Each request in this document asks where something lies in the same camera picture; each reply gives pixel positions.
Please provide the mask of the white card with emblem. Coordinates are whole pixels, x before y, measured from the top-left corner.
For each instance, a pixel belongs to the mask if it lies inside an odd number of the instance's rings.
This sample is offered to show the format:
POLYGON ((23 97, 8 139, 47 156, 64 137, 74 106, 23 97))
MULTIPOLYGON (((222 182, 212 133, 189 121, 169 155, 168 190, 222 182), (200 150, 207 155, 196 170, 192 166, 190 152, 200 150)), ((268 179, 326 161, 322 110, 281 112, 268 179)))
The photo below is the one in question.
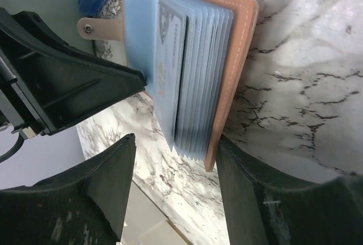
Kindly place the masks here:
POLYGON ((158 1, 153 100, 169 147, 174 145, 186 22, 186 15, 178 11, 173 1, 158 1))

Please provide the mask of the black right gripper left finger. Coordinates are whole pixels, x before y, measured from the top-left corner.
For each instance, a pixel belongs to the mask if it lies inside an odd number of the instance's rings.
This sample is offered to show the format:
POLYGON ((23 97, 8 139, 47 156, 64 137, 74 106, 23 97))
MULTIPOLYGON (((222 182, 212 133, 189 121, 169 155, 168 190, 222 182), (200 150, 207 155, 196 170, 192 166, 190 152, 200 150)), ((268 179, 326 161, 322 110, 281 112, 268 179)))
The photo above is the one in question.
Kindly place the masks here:
POLYGON ((31 187, 1 190, 1 244, 116 244, 132 182, 133 133, 31 187))

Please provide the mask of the tan leather card holder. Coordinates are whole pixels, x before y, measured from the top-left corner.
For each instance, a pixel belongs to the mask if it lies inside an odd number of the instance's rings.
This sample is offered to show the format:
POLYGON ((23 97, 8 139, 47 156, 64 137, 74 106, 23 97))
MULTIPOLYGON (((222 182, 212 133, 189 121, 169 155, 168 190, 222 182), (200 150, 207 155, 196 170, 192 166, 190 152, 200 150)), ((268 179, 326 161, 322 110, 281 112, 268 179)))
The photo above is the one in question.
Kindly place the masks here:
MULTIPOLYGON (((119 20, 82 18, 84 39, 124 44, 126 65, 146 79, 153 100, 155 33, 159 0, 121 0, 119 20)), ((171 0, 186 15, 184 56, 174 145, 170 149, 214 167, 232 100, 255 29, 255 0, 171 0)))

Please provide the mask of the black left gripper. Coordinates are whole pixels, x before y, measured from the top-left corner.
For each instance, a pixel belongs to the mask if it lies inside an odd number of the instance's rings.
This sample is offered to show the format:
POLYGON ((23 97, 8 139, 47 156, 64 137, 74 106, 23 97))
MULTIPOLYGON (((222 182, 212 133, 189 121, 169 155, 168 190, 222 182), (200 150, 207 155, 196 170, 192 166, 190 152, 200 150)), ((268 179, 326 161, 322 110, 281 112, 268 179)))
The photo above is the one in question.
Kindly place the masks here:
POLYGON ((145 86, 141 72, 70 46, 38 14, 1 10, 1 113, 22 139, 75 126, 145 86))

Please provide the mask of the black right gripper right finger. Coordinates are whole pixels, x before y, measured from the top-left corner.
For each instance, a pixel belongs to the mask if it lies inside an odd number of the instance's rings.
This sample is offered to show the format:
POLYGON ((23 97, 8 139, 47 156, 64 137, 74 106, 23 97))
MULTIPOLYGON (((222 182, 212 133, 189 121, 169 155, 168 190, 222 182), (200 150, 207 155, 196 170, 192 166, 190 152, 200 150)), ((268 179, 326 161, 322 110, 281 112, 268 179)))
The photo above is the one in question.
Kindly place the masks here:
POLYGON ((227 137, 217 152, 231 244, 361 244, 362 176, 323 184, 285 174, 227 137))

